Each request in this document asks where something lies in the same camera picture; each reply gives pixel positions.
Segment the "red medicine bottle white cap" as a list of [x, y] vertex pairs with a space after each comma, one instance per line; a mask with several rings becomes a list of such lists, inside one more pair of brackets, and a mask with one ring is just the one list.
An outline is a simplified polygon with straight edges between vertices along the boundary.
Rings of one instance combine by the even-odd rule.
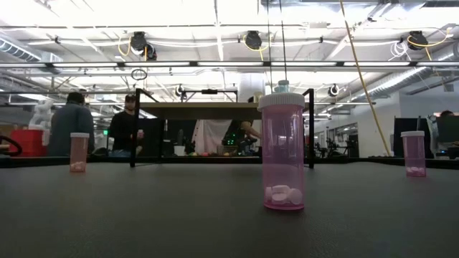
[[88, 133], [71, 133], [70, 172], [84, 173], [87, 164]]

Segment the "person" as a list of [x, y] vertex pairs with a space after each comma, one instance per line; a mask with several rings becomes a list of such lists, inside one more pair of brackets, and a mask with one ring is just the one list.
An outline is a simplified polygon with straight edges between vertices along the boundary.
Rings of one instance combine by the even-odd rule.
[[253, 122], [254, 120], [232, 120], [229, 124], [222, 145], [236, 147], [230, 153], [231, 156], [238, 156], [246, 146], [262, 139], [261, 133], [253, 128]]
[[136, 96], [125, 96], [124, 111], [113, 116], [109, 127], [109, 137], [114, 140], [110, 157], [127, 158], [131, 156], [133, 122], [135, 119]]
[[69, 93], [66, 104], [58, 108], [52, 116], [47, 155], [68, 156], [72, 133], [87, 133], [89, 135], [87, 153], [94, 151], [93, 116], [85, 106], [85, 98], [81, 92]]

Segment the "white hanging cloth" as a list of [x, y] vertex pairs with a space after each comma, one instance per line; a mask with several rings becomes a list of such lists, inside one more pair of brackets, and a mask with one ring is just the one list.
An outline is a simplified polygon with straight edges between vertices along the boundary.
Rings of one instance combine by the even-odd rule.
[[197, 120], [192, 133], [196, 153], [216, 153], [231, 120]]

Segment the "long white light bar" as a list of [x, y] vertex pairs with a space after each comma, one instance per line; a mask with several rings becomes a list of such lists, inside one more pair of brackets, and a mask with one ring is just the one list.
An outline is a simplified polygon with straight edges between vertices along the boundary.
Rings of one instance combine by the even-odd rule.
[[[360, 67], [454, 67], [459, 61], [397, 61], [397, 62], [359, 62]], [[220, 62], [220, 61], [180, 61], [180, 62], [1, 62], [0, 68], [124, 68], [124, 67], [357, 67], [351, 61], [259, 61], [259, 62]]]

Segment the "black table mat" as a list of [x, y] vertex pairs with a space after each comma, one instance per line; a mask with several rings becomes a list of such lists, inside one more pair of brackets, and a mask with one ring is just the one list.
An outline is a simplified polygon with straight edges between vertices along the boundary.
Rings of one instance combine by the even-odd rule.
[[259, 165], [0, 169], [0, 258], [459, 258], [459, 171], [319, 165], [305, 208], [263, 206]]

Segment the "black partition panel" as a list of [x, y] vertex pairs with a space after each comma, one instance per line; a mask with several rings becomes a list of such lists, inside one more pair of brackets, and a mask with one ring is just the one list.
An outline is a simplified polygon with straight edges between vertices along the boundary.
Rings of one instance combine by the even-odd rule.
[[[395, 157], [404, 158], [404, 140], [406, 137], [402, 137], [404, 132], [422, 131], [424, 133], [424, 152], [425, 157], [428, 159], [434, 158], [434, 155], [430, 148], [430, 128], [427, 124], [426, 118], [421, 118], [418, 121], [417, 118], [395, 118], [394, 119], [394, 136], [393, 136], [393, 154]], [[413, 153], [420, 147], [420, 136], [407, 136], [408, 143], [414, 144]]]

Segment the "white robot figure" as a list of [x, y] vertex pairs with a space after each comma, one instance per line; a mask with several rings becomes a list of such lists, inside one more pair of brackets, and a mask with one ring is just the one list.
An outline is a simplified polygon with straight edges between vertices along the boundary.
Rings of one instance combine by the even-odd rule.
[[52, 100], [40, 100], [34, 106], [34, 114], [29, 121], [28, 129], [30, 130], [49, 130], [52, 119]]

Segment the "red box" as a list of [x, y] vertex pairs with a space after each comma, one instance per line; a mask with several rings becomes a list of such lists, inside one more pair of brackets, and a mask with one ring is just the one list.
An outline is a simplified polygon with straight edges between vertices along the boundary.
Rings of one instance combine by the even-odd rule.
[[13, 130], [10, 138], [22, 147], [19, 157], [38, 157], [47, 154], [47, 147], [42, 142], [42, 130]]

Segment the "dark computer monitor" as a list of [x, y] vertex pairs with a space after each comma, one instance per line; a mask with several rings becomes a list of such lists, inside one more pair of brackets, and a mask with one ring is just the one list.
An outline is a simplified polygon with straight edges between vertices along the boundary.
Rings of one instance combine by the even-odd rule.
[[459, 116], [445, 116], [437, 119], [437, 140], [440, 143], [459, 142]]

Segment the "black aluminium table frame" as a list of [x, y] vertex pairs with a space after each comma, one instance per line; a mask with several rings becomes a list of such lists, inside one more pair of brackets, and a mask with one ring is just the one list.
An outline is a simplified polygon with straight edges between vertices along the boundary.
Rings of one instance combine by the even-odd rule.
[[[112, 158], [102, 156], [90, 156], [87, 158], [88, 163], [125, 163], [130, 164], [130, 158]], [[384, 165], [403, 166], [403, 158], [315, 158], [313, 164], [347, 164], [347, 163], [380, 163]], [[137, 163], [203, 163], [203, 164], [261, 164], [260, 157], [139, 157]], [[68, 157], [0, 157], [0, 168], [21, 168], [33, 166], [61, 166], [69, 165]], [[459, 170], [459, 160], [441, 160], [427, 159], [428, 168], [441, 168]]]

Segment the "silver ventilation duct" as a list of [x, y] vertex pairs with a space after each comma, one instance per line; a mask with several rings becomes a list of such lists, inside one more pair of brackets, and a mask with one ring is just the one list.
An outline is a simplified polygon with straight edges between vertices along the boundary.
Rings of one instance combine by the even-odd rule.
[[0, 52], [7, 53], [25, 62], [53, 63], [63, 61], [63, 58], [54, 53], [33, 49], [3, 34], [0, 34]]
[[444, 49], [438, 50], [432, 61], [418, 61], [414, 67], [403, 72], [395, 72], [373, 82], [367, 87], [370, 97], [392, 93], [409, 86], [431, 75], [438, 67], [452, 67], [459, 65], [459, 42], [452, 43]]

